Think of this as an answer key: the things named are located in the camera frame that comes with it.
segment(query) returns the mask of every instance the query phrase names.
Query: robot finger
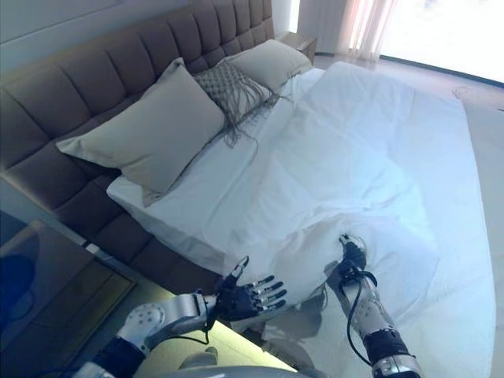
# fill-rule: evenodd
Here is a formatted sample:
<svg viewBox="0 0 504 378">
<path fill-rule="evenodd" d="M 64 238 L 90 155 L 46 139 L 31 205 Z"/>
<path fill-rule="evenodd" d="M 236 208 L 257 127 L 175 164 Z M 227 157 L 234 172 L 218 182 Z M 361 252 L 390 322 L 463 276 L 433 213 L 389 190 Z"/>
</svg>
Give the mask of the robot finger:
<svg viewBox="0 0 504 378">
<path fill-rule="evenodd" d="M 265 285 L 265 284 L 273 281 L 274 279 L 275 279 L 275 276 L 268 276 L 268 277 L 264 278 L 263 280 L 248 283 L 247 285 L 244 285 L 243 287 L 245 287 L 246 289 L 255 289 L 256 287 L 260 287 L 262 285 Z"/>
<path fill-rule="evenodd" d="M 243 270 L 249 265 L 249 257 L 244 257 L 236 267 L 217 285 L 217 290 L 229 289 L 236 286 L 238 278 L 243 274 Z"/>
<path fill-rule="evenodd" d="M 272 291 L 276 291 L 276 290 L 280 289 L 283 285 L 284 285 L 284 283 L 282 281 L 280 281 L 270 287 L 265 287 L 264 289 L 256 289 L 256 290 L 252 291 L 252 295 L 255 297 L 260 297 L 264 294 L 268 294 L 268 293 L 271 293 Z"/>
<path fill-rule="evenodd" d="M 279 291 L 278 293 L 275 293 L 274 295 L 270 295 L 266 298 L 257 298 L 256 299 L 256 304 L 260 306 L 265 306 L 268 305 L 269 303 L 276 301 L 277 299 L 282 298 L 285 296 L 287 293 L 287 290 L 283 289 L 282 291 Z"/>
<path fill-rule="evenodd" d="M 271 311 L 275 311 L 276 309 L 281 309 L 286 305 L 287 302 L 285 302 L 283 299 L 281 301 L 278 301 L 276 303 L 273 303 L 272 305 L 267 305 L 267 306 L 260 306 L 259 307 L 259 312 L 258 314 L 262 313 L 269 313 Z"/>
<path fill-rule="evenodd" d="M 347 234 L 342 234 L 342 235 L 339 237 L 339 241 L 340 241 L 343 245 L 345 245 L 345 244 L 347 244 L 347 243 L 349 243 L 349 242 L 350 242 L 350 238 L 348 237 L 348 235 L 347 235 Z"/>
</svg>

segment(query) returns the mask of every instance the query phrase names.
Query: white pillow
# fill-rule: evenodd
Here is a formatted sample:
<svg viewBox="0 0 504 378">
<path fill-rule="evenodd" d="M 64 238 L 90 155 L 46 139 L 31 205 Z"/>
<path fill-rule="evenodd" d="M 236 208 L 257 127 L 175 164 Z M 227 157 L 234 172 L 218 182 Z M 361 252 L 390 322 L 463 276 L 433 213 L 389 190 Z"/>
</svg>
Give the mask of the white pillow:
<svg viewBox="0 0 504 378">
<path fill-rule="evenodd" d="M 119 168 L 143 189 L 143 204 L 161 198 L 192 158 L 222 129 L 224 114 L 183 65 L 87 134 L 60 141 L 65 154 Z"/>
<path fill-rule="evenodd" d="M 260 85 L 276 92 L 292 76 L 312 67 L 305 55 L 274 39 L 228 57 L 226 61 Z"/>
</svg>

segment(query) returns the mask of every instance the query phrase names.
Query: white bed sheet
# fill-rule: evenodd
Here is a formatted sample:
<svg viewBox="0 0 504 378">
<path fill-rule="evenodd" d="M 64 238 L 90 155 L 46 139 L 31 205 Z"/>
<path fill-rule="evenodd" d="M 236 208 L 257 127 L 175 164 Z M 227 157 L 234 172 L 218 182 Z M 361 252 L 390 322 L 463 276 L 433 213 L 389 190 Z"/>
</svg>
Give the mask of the white bed sheet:
<svg viewBox="0 0 504 378">
<path fill-rule="evenodd" d="M 161 200 L 145 208 L 141 187 L 123 176 L 107 195 L 147 231 L 188 260 L 219 274 L 232 229 L 251 201 L 271 144 L 290 119 L 296 102 L 323 75 L 311 69 L 290 79 L 271 110 L 250 118 L 246 136 L 229 148 L 222 137 L 211 142 Z"/>
<path fill-rule="evenodd" d="M 421 189 L 441 258 L 424 307 L 398 324 L 399 331 L 426 376 L 486 378 L 494 347 L 495 295 L 464 110 L 459 101 L 415 91 L 406 125 L 396 135 L 391 158 Z M 328 297 L 324 310 L 315 301 L 270 321 L 263 337 L 284 353 L 307 354 L 330 376 L 368 376 L 369 367 L 347 344 L 337 299 L 331 292 Z"/>
</svg>

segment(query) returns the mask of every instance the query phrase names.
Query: black cable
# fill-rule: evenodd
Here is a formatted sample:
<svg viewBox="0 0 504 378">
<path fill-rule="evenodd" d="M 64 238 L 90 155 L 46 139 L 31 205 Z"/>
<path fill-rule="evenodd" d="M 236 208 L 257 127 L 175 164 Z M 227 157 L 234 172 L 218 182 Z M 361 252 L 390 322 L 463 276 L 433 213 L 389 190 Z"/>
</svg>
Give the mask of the black cable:
<svg viewBox="0 0 504 378">
<path fill-rule="evenodd" d="M 200 343 L 202 345 L 208 345 L 208 344 L 210 344 L 210 340 L 209 340 L 209 337 L 208 337 L 208 331 L 205 332 L 205 341 L 202 341 L 200 339 L 195 339 L 195 338 L 189 337 L 189 336 L 174 336 L 174 337 L 170 337 L 169 339 L 170 340 L 171 339 L 189 340 L 189 341 L 194 341 L 195 343 Z"/>
<path fill-rule="evenodd" d="M 322 294 L 324 295 L 324 305 L 322 305 L 322 310 L 321 311 L 324 311 L 325 309 L 327 309 L 328 307 L 328 304 L 329 304 L 329 297 L 328 297 L 328 289 L 326 288 L 326 286 L 324 285 L 324 288 L 322 289 Z"/>
<path fill-rule="evenodd" d="M 357 304 L 359 302 L 359 298 L 361 297 L 362 293 L 362 282 L 360 278 L 357 279 L 352 279 L 353 281 L 357 281 L 359 284 L 359 290 L 357 292 L 357 297 L 355 297 L 354 304 L 352 305 L 352 308 L 350 309 L 350 312 L 348 314 L 348 322 L 346 323 L 346 337 L 348 338 L 348 343 L 350 344 L 352 350 L 354 353 L 368 366 L 371 366 L 371 362 L 369 362 L 362 354 L 359 353 L 357 348 L 354 345 L 354 342 L 352 341 L 352 335 L 350 334 L 350 326 L 352 324 L 352 318 L 354 317 L 355 309 L 357 309 Z"/>
</svg>

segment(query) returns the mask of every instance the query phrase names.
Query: upholstered headboard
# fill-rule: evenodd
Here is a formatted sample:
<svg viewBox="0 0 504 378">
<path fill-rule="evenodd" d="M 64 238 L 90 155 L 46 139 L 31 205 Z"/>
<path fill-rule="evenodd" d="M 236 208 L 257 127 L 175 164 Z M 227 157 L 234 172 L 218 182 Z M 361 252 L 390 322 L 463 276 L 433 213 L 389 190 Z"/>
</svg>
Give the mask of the upholstered headboard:
<svg viewBox="0 0 504 378">
<path fill-rule="evenodd" d="M 271 0 L 218 0 L 104 35 L 13 73 L 1 88 L 2 177 L 169 290 L 211 290 L 217 275 L 160 244 L 107 197 L 118 170 L 64 155 L 54 142 L 126 109 L 176 57 L 196 73 L 271 38 Z"/>
</svg>

